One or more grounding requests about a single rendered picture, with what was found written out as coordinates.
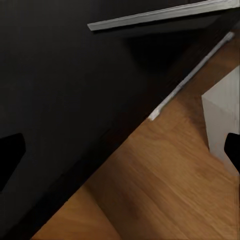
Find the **notebook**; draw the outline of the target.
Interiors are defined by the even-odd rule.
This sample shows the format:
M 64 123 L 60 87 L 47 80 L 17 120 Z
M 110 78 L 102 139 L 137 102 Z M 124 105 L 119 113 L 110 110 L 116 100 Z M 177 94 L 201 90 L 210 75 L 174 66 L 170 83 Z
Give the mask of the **notebook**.
M 96 32 L 239 8 L 240 0 L 102 0 L 86 24 Z

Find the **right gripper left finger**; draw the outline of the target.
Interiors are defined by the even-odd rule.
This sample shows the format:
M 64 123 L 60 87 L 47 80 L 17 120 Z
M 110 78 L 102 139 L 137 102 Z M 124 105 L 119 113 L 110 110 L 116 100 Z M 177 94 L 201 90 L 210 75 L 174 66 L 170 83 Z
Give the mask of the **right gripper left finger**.
M 22 133 L 0 138 L 0 193 L 26 152 Z

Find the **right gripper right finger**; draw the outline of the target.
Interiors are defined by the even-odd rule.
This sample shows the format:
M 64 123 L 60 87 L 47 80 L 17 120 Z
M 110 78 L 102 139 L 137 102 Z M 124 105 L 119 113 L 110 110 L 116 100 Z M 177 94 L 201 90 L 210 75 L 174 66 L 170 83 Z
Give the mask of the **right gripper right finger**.
M 223 152 L 228 155 L 236 169 L 240 172 L 240 135 L 228 133 Z

